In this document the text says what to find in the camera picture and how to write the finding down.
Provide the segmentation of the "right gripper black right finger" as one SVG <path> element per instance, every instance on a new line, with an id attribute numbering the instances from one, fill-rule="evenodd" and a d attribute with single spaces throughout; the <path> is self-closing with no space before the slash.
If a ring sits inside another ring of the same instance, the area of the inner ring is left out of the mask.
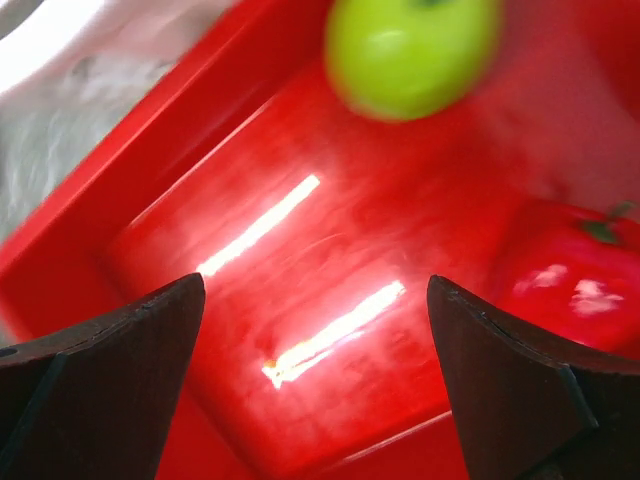
<path id="1" fill-rule="evenodd" d="M 639 363 L 501 311 L 442 276 L 427 307 L 472 479 L 636 479 Z"/>

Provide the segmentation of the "red bell pepper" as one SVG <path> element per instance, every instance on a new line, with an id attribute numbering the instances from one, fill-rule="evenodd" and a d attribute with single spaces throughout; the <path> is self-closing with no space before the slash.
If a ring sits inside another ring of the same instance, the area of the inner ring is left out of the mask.
<path id="1" fill-rule="evenodd" d="M 639 225 L 628 217 L 635 208 L 526 204 L 499 249 L 489 301 L 576 343 L 638 358 Z"/>

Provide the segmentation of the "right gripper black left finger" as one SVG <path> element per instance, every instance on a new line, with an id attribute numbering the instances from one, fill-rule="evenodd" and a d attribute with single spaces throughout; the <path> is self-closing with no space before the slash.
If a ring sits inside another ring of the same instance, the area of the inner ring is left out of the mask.
<path id="1" fill-rule="evenodd" d="M 201 275 L 1 350 L 4 479 L 152 479 L 200 329 Z"/>

